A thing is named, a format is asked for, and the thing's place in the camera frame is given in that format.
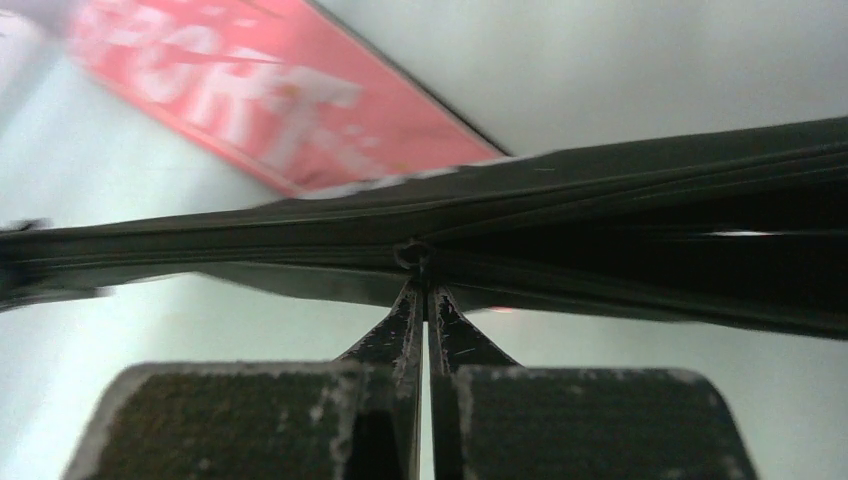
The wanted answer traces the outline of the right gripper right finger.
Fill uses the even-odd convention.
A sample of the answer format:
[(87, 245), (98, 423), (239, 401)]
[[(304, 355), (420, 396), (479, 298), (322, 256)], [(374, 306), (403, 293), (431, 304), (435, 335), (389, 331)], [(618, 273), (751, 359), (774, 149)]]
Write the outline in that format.
[(680, 368), (536, 368), (427, 296), (439, 479), (754, 479), (733, 414)]

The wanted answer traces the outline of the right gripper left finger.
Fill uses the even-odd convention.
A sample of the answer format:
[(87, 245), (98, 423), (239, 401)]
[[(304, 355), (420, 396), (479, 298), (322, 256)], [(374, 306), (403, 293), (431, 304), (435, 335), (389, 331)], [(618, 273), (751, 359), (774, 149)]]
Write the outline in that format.
[(148, 362), (107, 387), (68, 479), (416, 479), (424, 293), (327, 362)]

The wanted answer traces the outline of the black racket bag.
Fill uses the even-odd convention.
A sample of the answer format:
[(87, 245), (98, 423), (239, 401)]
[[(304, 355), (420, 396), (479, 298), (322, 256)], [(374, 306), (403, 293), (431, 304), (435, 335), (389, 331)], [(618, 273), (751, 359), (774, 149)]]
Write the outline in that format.
[(447, 167), (258, 207), (1, 233), (1, 307), (197, 272), (386, 306), (490, 306), (847, 336), (847, 121)]

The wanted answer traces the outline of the pink SPORT racket bag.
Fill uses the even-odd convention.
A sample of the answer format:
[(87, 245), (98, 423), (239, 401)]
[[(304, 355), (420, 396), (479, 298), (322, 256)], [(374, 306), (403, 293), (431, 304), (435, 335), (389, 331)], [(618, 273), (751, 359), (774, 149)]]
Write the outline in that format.
[(287, 196), (501, 157), (309, 1), (84, 1), (67, 40), (97, 82)]

